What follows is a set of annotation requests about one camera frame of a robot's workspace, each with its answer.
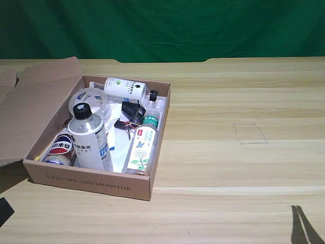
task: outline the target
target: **black object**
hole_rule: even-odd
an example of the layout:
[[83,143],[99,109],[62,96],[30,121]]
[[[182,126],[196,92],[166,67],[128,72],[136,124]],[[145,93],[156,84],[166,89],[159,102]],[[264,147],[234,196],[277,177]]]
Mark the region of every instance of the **black object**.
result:
[[151,90],[149,94],[149,100],[155,102],[157,100],[158,92],[156,90]]
[[122,113],[129,121],[116,121],[114,127],[120,130],[133,130],[142,124],[146,109],[140,104],[123,102]]
[[91,109],[88,103],[78,103],[73,107],[73,114],[76,119],[87,119],[91,116]]
[[300,206],[291,206],[293,227],[291,234],[292,244],[305,244],[308,243],[307,239],[312,244],[325,244],[321,237],[317,234],[316,230],[312,227],[308,221],[303,209]]
[[0,198],[0,227],[9,219],[9,217],[14,212],[15,211],[12,209],[6,199],[4,197]]

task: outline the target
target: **wooden table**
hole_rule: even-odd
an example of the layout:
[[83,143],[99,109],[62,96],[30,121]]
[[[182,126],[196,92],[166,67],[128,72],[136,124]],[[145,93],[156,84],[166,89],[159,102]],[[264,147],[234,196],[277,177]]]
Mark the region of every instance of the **wooden table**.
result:
[[[23,180],[1,194],[16,212],[0,243],[324,243],[303,223],[325,240],[324,57],[80,67],[172,83],[152,200]],[[15,167],[2,178],[23,179]]]

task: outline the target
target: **green backdrop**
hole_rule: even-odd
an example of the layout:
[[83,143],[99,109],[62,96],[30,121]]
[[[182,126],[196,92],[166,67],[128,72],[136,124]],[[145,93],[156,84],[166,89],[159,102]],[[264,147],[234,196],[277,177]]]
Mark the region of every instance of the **green backdrop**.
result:
[[325,0],[0,0],[0,58],[325,55]]

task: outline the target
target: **bottle cap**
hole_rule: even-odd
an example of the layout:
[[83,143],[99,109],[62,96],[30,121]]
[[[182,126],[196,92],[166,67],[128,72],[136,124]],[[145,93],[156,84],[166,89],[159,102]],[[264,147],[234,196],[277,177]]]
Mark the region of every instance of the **bottle cap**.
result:
[[73,107],[73,114],[76,119],[87,119],[91,116],[91,109],[88,103],[78,103]]
[[151,90],[149,94],[149,100],[155,102],[157,100],[158,92],[156,90]]

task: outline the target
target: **open cardboard box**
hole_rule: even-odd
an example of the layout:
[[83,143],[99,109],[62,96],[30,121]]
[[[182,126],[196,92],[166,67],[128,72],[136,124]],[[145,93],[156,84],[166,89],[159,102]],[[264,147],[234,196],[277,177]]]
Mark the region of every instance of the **open cardboard box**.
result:
[[0,166],[23,160],[34,183],[107,195],[150,200],[170,103],[170,84],[147,80],[150,89],[167,97],[160,118],[154,163],[149,176],[130,175],[34,161],[71,117],[68,104],[89,82],[107,77],[82,75],[75,57],[28,67],[16,84],[16,73],[0,76]]

